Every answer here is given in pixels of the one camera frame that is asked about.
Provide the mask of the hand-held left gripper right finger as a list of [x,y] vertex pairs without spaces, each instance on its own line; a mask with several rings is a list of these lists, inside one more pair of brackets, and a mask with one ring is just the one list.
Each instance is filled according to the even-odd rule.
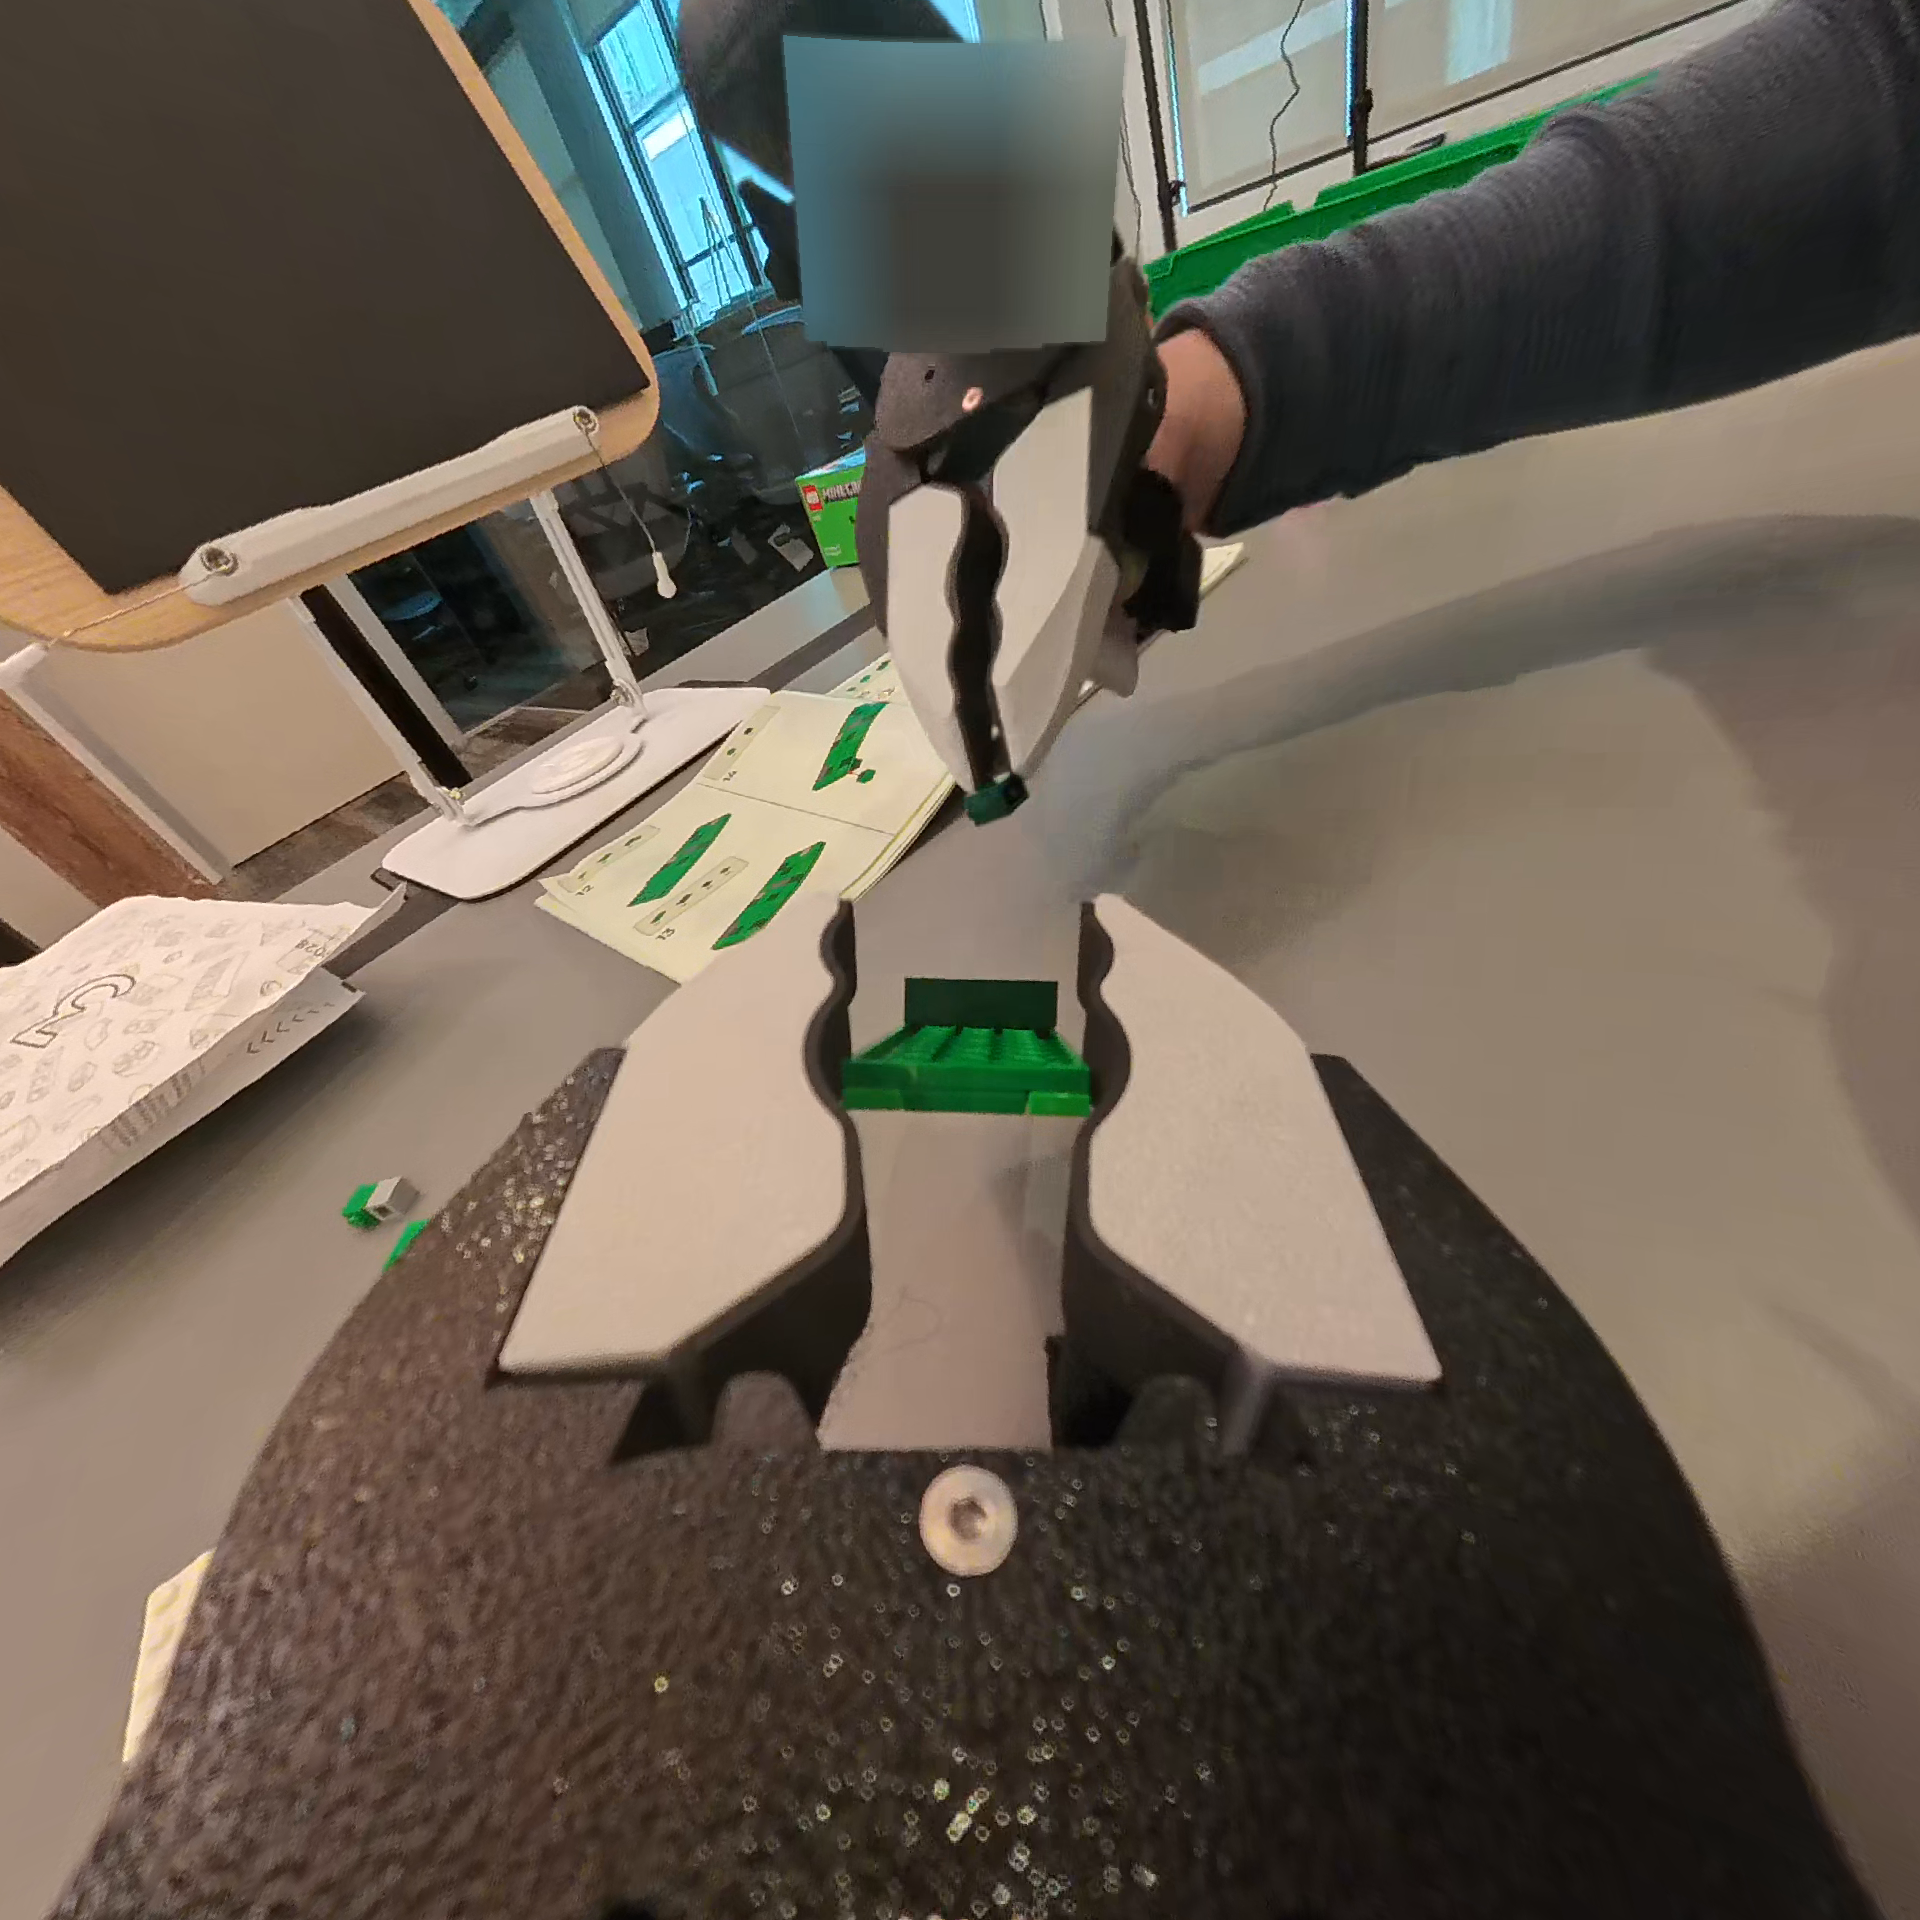
[[1047,1420],[1113,1445],[1153,1383],[1205,1392],[1226,1457],[1293,1385],[1431,1392],[1442,1363],[1295,1031],[1120,896],[1084,908],[1092,1113],[1072,1144]]

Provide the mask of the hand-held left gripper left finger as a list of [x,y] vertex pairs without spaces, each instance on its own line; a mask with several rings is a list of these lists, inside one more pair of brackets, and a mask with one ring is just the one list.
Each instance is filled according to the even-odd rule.
[[872,1311],[842,1107],[852,908],[802,896],[625,1040],[495,1371],[630,1381],[634,1452],[713,1441],[730,1383],[782,1381],[816,1436]]

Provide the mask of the green toy box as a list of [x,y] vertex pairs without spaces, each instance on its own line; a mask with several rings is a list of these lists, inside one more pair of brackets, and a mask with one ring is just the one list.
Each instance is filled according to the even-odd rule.
[[856,499],[863,471],[866,452],[852,448],[838,460],[796,477],[807,527],[829,570],[856,565]]

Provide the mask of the white printed paper bag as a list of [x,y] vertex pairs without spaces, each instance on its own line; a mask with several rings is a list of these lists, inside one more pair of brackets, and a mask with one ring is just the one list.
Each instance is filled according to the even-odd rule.
[[1,1260],[341,1023],[397,911],[132,896],[1,980]]

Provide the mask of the grey desk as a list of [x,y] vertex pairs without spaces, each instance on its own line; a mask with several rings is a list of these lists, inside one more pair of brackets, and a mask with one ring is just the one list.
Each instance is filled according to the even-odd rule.
[[[1348,1059],[1574,1298],[1694,1482],[1807,1770],[1916,1915],[1916,344],[1256,530],[1009,824],[856,911],[1066,967],[1118,891]],[[5,1269],[5,1915],[120,1770],[142,1605],[384,1261],[663,983],[533,891]]]

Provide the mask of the black tripod pole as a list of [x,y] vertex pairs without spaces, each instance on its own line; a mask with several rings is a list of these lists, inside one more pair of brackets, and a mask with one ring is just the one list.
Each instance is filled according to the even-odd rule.
[[1132,2],[1121,16],[1133,44],[1138,104],[1143,113],[1153,216],[1150,258],[1181,244],[1186,216],[1184,129],[1180,99],[1177,40],[1169,2]]

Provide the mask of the brick instruction booklet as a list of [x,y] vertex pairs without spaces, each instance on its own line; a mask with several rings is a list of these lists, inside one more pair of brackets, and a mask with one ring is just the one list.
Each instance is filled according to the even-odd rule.
[[536,906],[680,985],[799,896],[862,898],[953,791],[879,657],[826,693],[767,697],[672,801],[543,877]]

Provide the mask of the person's right forearm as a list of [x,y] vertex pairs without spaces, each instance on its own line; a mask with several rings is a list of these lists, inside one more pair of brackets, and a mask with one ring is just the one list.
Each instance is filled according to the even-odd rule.
[[1918,9],[1790,2],[1167,312],[1246,399],[1201,536],[1918,329]]

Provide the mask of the green brick plate assembly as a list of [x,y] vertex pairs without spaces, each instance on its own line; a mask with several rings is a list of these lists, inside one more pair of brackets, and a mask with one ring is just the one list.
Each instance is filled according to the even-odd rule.
[[1092,1113],[1092,1075],[1057,1031],[1052,978],[906,977],[903,1023],[846,1059],[850,1113]]

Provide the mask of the pale paper sheet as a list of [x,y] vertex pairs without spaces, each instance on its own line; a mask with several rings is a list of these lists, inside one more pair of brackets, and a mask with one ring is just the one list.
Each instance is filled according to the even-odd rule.
[[143,1600],[134,1653],[127,1720],[120,1744],[120,1768],[127,1770],[143,1746],[152,1717],[169,1687],[184,1626],[194,1611],[213,1551],[194,1557],[184,1569],[162,1579]]

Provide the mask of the green plastic crates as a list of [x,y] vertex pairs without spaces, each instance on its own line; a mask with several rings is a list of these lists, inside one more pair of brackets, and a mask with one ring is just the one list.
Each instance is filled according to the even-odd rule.
[[1362,177],[1332,184],[1302,208],[1289,201],[1278,204],[1205,237],[1194,237],[1143,267],[1146,312],[1151,320],[1164,320],[1173,306],[1212,295],[1248,261],[1295,244],[1324,243],[1391,208],[1455,191],[1521,155],[1527,144],[1558,113],[1576,106],[1609,104],[1645,84],[1649,79],[1652,74],[1647,72],[1610,87],[1578,95],[1498,129],[1488,129],[1457,141],[1440,141],[1426,151],[1378,164]]

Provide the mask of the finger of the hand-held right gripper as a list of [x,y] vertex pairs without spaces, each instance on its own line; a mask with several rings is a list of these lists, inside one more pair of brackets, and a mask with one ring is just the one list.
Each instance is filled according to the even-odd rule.
[[992,468],[1002,544],[992,596],[992,794],[1028,788],[1092,693],[1124,697],[1138,687],[1121,568],[1090,519],[1094,412],[1090,386],[1047,400]]
[[881,629],[901,693],[969,795],[999,794],[1005,755],[990,688],[1005,543],[983,485],[919,485],[885,523]]

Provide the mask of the black wooden-edged board stand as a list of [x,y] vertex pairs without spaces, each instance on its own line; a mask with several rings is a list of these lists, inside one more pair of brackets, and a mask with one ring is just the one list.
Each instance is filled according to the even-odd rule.
[[[5,829],[93,906],[202,896],[184,828],[37,712],[57,651],[286,609],[431,808],[389,884],[477,903],[718,745],[649,693],[560,514],[658,428],[655,363],[434,4],[5,4]],[[469,775],[344,579],[528,504],[609,703]]]

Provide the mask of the person's right hand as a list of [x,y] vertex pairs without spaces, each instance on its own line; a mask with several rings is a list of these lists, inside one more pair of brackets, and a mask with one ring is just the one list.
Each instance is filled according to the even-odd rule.
[[1201,536],[1237,467],[1246,399],[1222,351],[1198,328],[1158,344],[1164,409],[1144,467],[1180,499],[1184,528]]

